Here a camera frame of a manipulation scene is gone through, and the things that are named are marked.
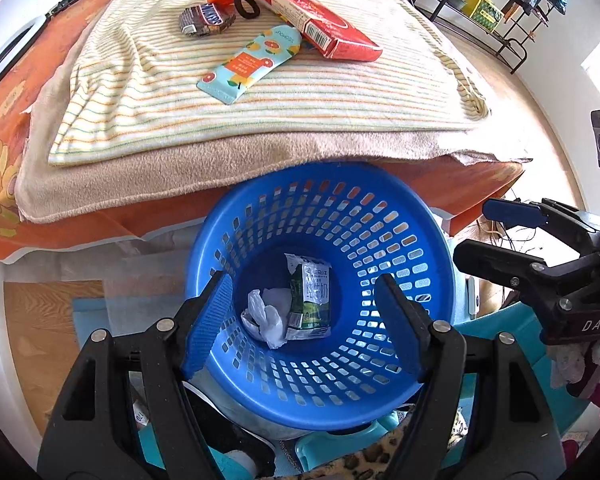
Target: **blue plastic basket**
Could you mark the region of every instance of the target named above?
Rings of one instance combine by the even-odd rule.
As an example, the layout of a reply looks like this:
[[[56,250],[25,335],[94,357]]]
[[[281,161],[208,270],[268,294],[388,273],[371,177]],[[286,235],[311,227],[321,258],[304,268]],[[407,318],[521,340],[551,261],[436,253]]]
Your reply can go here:
[[[250,290],[288,287],[284,253],[331,264],[331,335],[270,350],[243,331],[240,313]],[[420,387],[400,366],[375,309],[376,277],[392,273],[433,319],[449,320],[454,303],[450,255],[429,209],[368,164],[307,164],[235,187],[196,239],[187,297],[218,269],[234,278],[234,307],[206,361],[209,372],[252,412],[302,430],[364,424]]]

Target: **orange print tube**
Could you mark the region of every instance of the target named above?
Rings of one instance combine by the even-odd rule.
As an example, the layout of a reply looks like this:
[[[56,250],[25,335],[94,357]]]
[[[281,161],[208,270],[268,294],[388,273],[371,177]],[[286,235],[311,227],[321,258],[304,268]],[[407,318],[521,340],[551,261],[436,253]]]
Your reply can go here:
[[[302,34],[290,25],[264,30],[229,61],[202,76],[198,88],[233,104],[256,81],[291,59],[300,50]]]

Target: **leopard print fabric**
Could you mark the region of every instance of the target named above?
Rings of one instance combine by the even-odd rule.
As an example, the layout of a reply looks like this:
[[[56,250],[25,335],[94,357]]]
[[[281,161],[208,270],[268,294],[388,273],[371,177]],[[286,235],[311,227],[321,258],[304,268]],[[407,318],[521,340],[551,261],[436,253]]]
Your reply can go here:
[[[371,446],[315,467],[306,473],[285,476],[278,480],[310,480],[330,475],[340,475],[344,480],[382,480],[384,470],[400,445],[410,420],[411,412],[395,430],[390,431]],[[467,432],[467,424],[458,411],[449,437],[448,449],[460,442]]]

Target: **yellow box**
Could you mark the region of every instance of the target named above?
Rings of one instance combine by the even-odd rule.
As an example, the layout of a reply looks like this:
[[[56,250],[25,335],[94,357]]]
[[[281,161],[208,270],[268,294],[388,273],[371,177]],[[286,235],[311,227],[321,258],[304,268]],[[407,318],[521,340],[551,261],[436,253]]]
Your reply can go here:
[[[462,13],[487,32],[493,32],[504,17],[502,11],[491,0],[465,0]]]

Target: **bedsheet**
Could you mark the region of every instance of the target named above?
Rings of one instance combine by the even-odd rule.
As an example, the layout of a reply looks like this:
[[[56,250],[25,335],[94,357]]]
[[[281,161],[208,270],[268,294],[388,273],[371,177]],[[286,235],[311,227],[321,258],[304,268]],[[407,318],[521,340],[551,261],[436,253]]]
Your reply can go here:
[[[29,114],[42,85],[54,74],[86,25],[110,0],[80,0],[52,18],[27,53],[0,81],[0,260],[31,250],[69,250],[125,237],[147,237],[170,226],[197,222],[227,188],[108,208],[49,224],[22,221],[13,191],[29,132]],[[409,184],[430,207],[448,213],[451,233],[479,216],[480,204],[501,196],[522,174],[516,162],[463,166],[449,156],[418,163],[381,164]]]

